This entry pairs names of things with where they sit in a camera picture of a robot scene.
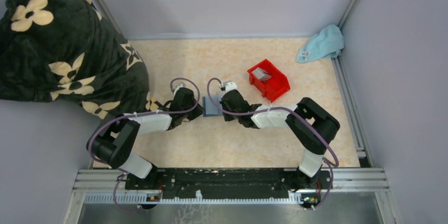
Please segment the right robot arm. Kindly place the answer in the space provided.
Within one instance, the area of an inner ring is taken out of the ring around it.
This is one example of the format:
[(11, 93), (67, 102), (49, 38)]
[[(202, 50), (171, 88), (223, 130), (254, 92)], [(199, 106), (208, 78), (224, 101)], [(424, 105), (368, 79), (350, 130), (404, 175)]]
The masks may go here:
[(289, 128), (304, 146), (298, 166), (300, 186), (311, 188), (318, 179), (325, 152), (340, 129), (340, 123), (313, 99), (304, 97), (291, 106), (249, 104), (238, 90), (225, 93), (219, 101), (225, 121), (237, 120), (246, 128)]

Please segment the teal card holder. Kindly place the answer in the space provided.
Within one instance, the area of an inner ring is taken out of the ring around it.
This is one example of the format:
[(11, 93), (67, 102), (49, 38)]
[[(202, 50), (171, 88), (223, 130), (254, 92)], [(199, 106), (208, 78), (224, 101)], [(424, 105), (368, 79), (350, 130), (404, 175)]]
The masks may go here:
[(203, 97), (202, 101), (204, 108), (203, 117), (219, 117), (223, 115), (222, 111), (212, 103), (209, 97)]

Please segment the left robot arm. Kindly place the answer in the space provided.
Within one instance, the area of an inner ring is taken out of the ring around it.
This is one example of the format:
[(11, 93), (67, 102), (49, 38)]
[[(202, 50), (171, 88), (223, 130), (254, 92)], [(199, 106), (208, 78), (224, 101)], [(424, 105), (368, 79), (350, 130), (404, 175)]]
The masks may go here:
[(137, 177), (146, 189), (158, 183), (157, 168), (150, 161), (133, 153), (138, 136), (172, 130), (183, 121), (192, 121), (204, 113), (194, 92), (178, 86), (173, 99), (162, 104), (151, 98), (148, 111), (139, 114), (107, 115), (86, 145), (87, 151), (112, 169)]

